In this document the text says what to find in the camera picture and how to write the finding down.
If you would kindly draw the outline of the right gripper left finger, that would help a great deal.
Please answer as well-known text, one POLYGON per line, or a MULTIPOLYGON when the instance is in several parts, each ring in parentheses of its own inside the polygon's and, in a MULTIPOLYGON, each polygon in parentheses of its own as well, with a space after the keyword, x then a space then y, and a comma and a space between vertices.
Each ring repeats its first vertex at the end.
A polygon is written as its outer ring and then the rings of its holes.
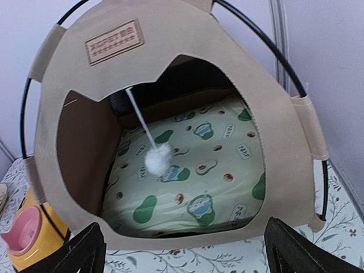
POLYGON ((103 272, 106 243, 97 223, 92 223, 48 257, 47 272, 103 272))

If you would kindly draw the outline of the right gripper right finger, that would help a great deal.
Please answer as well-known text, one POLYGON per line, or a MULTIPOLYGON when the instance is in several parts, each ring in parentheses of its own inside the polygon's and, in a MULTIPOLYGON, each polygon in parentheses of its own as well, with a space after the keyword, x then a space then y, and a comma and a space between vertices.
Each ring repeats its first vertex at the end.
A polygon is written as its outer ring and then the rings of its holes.
POLYGON ((264 242, 270 272, 363 272, 363 269, 317 247, 275 217, 268 220, 264 242))

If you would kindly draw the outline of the yellow double bowl holder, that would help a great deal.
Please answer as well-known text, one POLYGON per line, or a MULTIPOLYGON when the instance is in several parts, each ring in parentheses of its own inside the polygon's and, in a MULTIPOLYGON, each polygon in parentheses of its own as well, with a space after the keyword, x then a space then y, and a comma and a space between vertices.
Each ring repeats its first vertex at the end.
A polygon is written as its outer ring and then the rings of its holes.
POLYGON ((15 272, 21 272, 61 248, 70 234, 50 204, 38 204, 29 189, 10 230, 2 232, 1 238, 15 272))

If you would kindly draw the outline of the pink pet bowl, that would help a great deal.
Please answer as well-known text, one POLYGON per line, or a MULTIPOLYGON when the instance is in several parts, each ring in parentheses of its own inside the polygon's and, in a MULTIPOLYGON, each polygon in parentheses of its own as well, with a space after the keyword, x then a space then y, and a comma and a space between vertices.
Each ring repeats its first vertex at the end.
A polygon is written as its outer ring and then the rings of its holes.
POLYGON ((30 206, 16 217, 9 232, 1 233, 10 254, 24 255, 32 248, 42 226, 42 214, 37 206, 30 206))

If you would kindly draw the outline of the avocado print pet mat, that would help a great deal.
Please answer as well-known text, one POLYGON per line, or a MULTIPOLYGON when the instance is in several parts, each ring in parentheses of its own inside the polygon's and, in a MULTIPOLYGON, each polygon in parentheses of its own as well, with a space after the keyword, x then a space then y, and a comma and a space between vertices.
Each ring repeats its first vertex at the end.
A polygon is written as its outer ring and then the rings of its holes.
POLYGON ((251 113, 238 96, 149 125, 174 159, 157 177, 144 165, 150 142, 142 128, 122 134, 101 217, 122 235, 211 233, 241 228, 259 212, 265 169, 251 113))

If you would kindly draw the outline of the beige pet tent fabric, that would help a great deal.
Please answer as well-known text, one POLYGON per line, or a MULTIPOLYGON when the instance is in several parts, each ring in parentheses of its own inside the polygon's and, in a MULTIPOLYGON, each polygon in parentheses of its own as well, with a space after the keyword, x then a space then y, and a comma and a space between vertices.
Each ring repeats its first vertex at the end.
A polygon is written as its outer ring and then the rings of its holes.
POLYGON ((28 76, 41 97, 26 167, 38 203, 48 202, 71 232, 95 222, 111 250, 167 250, 256 237, 271 217, 324 227, 313 162, 328 152, 310 97, 291 97, 214 18, 212 4, 102 1, 71 26, 51 28, 28 76), (139 238, 101 217, 122 134, 143 129, 125 92, 131 86, 148 128, 229 96, 243 99, 265 169, 264 200, 247 225, 139 238))

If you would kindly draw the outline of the black tent pole one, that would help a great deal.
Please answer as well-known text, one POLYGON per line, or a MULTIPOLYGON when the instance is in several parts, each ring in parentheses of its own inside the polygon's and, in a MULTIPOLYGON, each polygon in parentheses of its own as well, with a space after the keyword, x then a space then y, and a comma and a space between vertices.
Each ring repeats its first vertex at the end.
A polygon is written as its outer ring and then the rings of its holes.
MULTIPOLYGON (((250 30, 252 30, 260 39, 261 41, 270 49, 270 51, 274 54, 276 59, 280 62, 284 70, 288 73, 291 81, 293 82, 294 86, 296 87, 299 96, 301 98, 307 97, 307 93, 304 90, 304 87, 299 80, 297 74, 295 73, 294 69, 286 59, 286 57, 282 54, 282 52, 278 49, 278 47, 273 43, 273 41, 259 28, 250 18, 248 18, 244 13, 239 11, 236 7, 230 4, 227 1, 213 1, 218 3, 233 15, 235 15, 240 21, 242 21, 250 30)), ((328 182, 328 162, 327 160, 323 160, 321 162, 322 165, 322 172, 323 172, 323 201, 322 201, 322 214, 319 215, 320 220, 326 221, 326 213, 328 208, 328 193, 329 193, 329 182, 328 182)))

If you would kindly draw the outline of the floral table cloth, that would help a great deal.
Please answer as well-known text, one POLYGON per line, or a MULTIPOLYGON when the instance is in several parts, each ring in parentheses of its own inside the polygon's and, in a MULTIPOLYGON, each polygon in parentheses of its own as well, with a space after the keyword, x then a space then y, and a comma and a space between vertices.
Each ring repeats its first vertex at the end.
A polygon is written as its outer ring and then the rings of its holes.
MULTIPOLYGON (((2 183, 8 200, 1 214, 1 231, 8 231, 29 182, 20 159, 13 162, 2 183)), ((314 233, 307 226, 297 232, 316 246, 363 268, 363 217, 357 212, 344 184, 329 168, 329 201, 326 223, 314 233)), ((268 272, 262 237, 224 245, 162 251, 107 251, 105 272, 268 272)))

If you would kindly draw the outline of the beige leaf plate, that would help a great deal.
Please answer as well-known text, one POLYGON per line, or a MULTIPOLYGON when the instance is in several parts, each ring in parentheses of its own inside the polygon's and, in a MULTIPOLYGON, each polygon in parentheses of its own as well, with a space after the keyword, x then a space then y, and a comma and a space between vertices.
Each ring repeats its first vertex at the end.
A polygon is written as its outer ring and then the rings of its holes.
POLYGON ((3 211, 8 197, 8 186, 5 183, 0 183, 0 212, 3 211))

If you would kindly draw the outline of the white pompom toy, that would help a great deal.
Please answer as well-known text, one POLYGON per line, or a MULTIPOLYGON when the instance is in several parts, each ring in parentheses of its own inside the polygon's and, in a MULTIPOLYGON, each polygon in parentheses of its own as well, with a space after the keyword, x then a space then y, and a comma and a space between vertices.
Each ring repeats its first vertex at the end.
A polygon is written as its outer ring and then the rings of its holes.
POLYGON ((151 132, 144 120, 144 117, 141 113, 141 110, 139 109, 137 102, 132 94, 133 87, 126 88, 125 92, 127 96, 129 97, 129 100, 135 110, 135 113, 140 121, 140 124, 142 125, 147 138, 149 142, 151 143, 151 148, 147 151, 145 157, 144 157, 144 163, 146 166, 146 169, 150 174, 156 175, 156 176, 163 176, 165 173, 168 172, 171 164, 172 164, 172 158, 173 158, 173 150, 171 145, 166 142, 162 144, 157 144, 154 140, 154 138, 151 135, 151 132))

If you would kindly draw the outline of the right aluminium frame post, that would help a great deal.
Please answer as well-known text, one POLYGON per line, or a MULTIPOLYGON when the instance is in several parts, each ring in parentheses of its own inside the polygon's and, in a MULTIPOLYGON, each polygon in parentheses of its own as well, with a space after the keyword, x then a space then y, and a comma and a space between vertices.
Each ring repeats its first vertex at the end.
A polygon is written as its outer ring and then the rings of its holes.
MULTIPOLYGON (((269 0, 275 45, 283 56, 289 59, 287 20, 282 0, 269 0)), ((276 57, 276 79, 289 92, 290 79, 286 70, 276 57)))

